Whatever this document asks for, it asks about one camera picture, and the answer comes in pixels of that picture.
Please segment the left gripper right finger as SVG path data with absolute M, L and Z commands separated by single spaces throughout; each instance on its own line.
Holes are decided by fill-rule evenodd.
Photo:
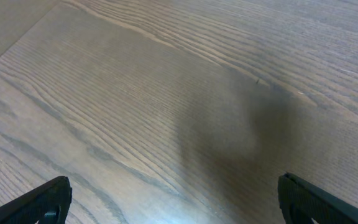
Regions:
M 278 178 L 278 202 L 286 224 L 358 224 L 358 208 L 291 173 Z

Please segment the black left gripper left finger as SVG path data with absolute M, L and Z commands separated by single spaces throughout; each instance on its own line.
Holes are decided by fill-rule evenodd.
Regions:
M 0 224 L 65 224 L 72 201 L 69 178 L 58 176 L 0 207 Z

